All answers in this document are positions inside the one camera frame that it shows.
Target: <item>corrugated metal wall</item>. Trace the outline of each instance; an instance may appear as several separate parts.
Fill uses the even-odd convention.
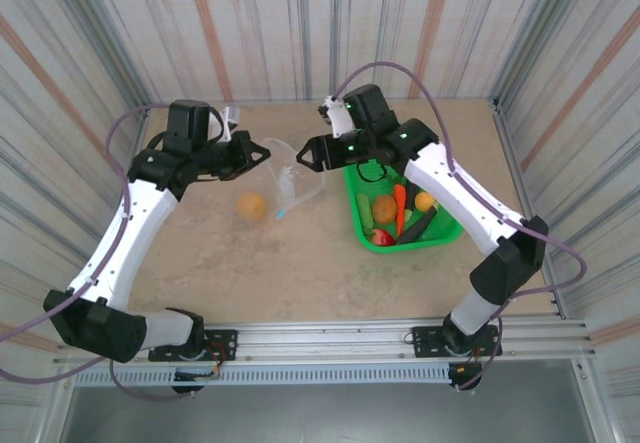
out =
[[[0,333],[42,313],[89,258],[118,198],[102,156],[108,126],[133,102],[67,0],[0,0]],[[134,123],[114,141],[126,162]],[[50,371],[50,324],[0,345],[0,366]],[[48,387],[0,381],[0,440],[32,440]]]
[[[96,245],[117,198],[100,142],[124,108],[319,98],[375,59],[414,69],[438,96],[493,96],[544,1],[0,0],[0,330],[39,313]],[[571,0],[505,104],[536,209],[590,263],[564,297],[596,329],[630,437],[640,432],[638,3]],[[374,79],[390,96],[417,95],[402,75]],[[115,142],[121,161],[133,127]],[[561,277],[574,271],[564,258],[553,258]],[[42,374],[54,349],[42,326],[0,356]],[[3,439],[22,438],[41,397],[0,383]]]
[[[639,26],[640,0],[570,0],[501,95],[534,209],[589,263],[563,300],[594,330],[628,441],[640,437]],[[566,254],[552,262],[559,280],[576,271]]]
[[[541,0],[89,0],[156,100],[323,98],[392,60],[437,96],[489,96]],[[417,96],[380,69],[388,96]],[[355,85],[370,82],[371,75]]]

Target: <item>carrot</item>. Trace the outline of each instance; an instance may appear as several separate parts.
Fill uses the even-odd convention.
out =
[[[393,185],[393,199],[398,205],[398,213],[396,213],[396,232],[398,236],[402,234],[404,229],[404,207],[407,204],[407,189],[404,185]]]

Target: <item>potato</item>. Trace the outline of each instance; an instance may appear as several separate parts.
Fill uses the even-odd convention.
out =
[[[390,195],[379,195],[373,202],[374,221],[379,225],[388,225],[396,221],[398,205]]]

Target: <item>floor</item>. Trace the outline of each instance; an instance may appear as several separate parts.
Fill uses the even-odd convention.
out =
[[[447,385],[210,387],[194,400],[77,389],[63,442],[593,442],[571,363],[496,362],[475,394]]]
[[[416,117],[436,128],[422,100],[391,101],[400,121]],[[260,142],[279,138],[302,148],[329,131],[316,103],[242,107],[240,127]],[[518,199],[485,100],[443,100],[440,110],[456,159],[512,208]],[[146,139],[164,129],[152,113]],[[160,229],[130,299],[133,310],[166,306],[207,322],[440,317],[469,291],[482,256],[463,234],[453,244],[394,255],[364,249],[354,234],[342,171],[281,220],[249,226],[233,212],[240,191],[264,189],[260,167],[234,182],[192,185]],[[540,275],[528,287],[541,286]],[[522,298],[511,313],[554,311],[549,295]]]

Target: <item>tabletop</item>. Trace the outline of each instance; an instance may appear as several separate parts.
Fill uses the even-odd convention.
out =
[[[418,118],[438,132],[425,101],[389,103],[400,122]],[[241,106],[240,128],[258,143],[273,137],[300,149],[330,131],[317,106]],[[438,106],[455,158],[519,209],[487,101],[440,100]],[[145,141],[164,129],[166,118],[165,110],[151,112]],[[327,172],[325,187],[284,218],[242,222],[233,211],[235,198],[264,184],[252,172],[187,189],[142,263],[130,309],[172,306],[218,323],[440,317],[471,289],[469,273],[483,257],[466,233],[441,247],[384,255],[366,250],[354,233],[342,170]],[[525,287],[542,285],[537,274]],[[552,311],[550,295],[542,294],[518,299],[507,313]]]

